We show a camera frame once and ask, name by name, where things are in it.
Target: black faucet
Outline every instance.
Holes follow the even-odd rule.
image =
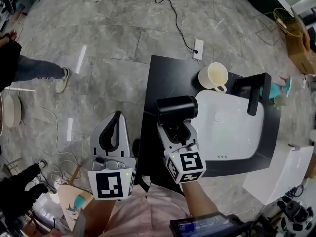
[[[255,116],[257,113],[260,89],[262,88],[261,99],[268,100],[270,94],[271,76],[268,73],[257,74],[254,76],[237,79],[235,89],[245,91],[250,89],[248,114]]]

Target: wire basket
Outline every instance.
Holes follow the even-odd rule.
[[[300,37],[303,32],[295,19],[294,15],[282,8],[276,8],[273,10],[273,16],[276,20],[276,24],[287,34]]]

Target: black jacket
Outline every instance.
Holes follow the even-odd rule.
[[[0,48],[0,92],[13,82],[21,49],[15,41]]]

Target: person's arm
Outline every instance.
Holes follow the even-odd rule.
[[[187,201],[189,212],[193,217],[218,212],[216,205],[211,199],[209,199],[197,181],[183,183],[182,189]]]
[[[85,215],[85,233],[97,237],[103,233],[112,213],[116,200],[93,200],[83,210]]]
[[[10,42],[9,37],[4,37],[3,39],[0,39],[0,48],[2,48],[4,45],[7,45]]]
[[[10,37],[6,36],[6,37],[3,37],[4,34],[3,33],[0,33],[0,48],[2,48],[4,45],[7,45],[10,40],[14,41],[16,39],[16,31],[11,31],[10,33],[8,33],[10,35]]]

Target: human hand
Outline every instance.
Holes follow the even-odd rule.
[[[17,33],[16,30],[11,31],[10,33],[8,33],[10,35],[10,39],[12,41],[15,41],[16,37],[17,37]]]
[[[10,42],[9,37],[4,37],[4,38],[0,39],[0,48],[2,48],[4,45],[8,44],[9,42]]]

